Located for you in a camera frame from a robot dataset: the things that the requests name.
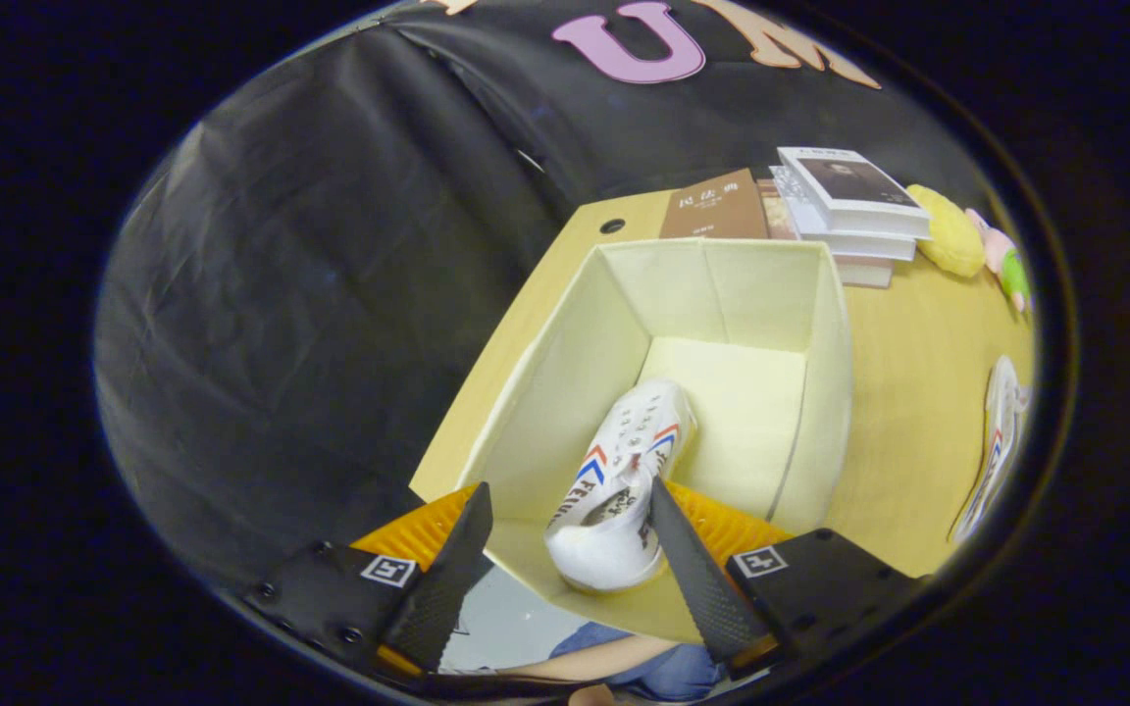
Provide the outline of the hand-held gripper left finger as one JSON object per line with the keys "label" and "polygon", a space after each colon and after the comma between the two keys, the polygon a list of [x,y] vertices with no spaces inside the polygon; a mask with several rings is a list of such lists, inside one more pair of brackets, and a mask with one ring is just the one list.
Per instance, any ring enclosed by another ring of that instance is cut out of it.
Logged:
{"label": "hand-held gripper left finger", "polygon": [[438,670],[492,526],[489,485],[458,488],[350,544],[305,546],[243,603],[342,666],[421,678]]}

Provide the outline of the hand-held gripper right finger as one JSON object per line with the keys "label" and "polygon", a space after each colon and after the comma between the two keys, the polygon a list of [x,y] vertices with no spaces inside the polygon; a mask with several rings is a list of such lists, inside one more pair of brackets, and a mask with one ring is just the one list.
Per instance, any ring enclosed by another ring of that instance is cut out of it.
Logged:
{"label": "hand-held gripper right finger", "polygon": [[655,479],[651,525],[710,656],[732,679],[808,681],[841,671],[907,625],[930,582],[829,528],[781,537],[744,511]]}

